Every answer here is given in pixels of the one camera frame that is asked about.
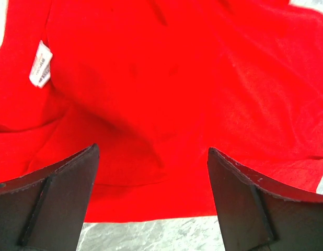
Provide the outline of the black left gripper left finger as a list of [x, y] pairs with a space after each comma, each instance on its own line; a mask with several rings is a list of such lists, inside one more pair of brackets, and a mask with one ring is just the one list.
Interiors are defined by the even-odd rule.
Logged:
[[0, 182], [0, 250], [76, 250], [98, 165], [93, 144]]

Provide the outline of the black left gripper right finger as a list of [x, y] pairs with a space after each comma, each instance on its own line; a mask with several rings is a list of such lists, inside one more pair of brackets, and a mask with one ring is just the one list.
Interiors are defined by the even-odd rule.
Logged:
[[283, 184], [215, 148], [207, 167], [226, 250], [323, 251], [323, 195]]

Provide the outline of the bright red t-shirt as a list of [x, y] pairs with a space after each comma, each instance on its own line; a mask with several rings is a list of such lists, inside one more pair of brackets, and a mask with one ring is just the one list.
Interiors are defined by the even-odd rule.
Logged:
[[323, 177], [323, 14], [288, 1], [9, 1], [0, 182], [97, 144], [86, 222], [216, 213], [214, 147]]

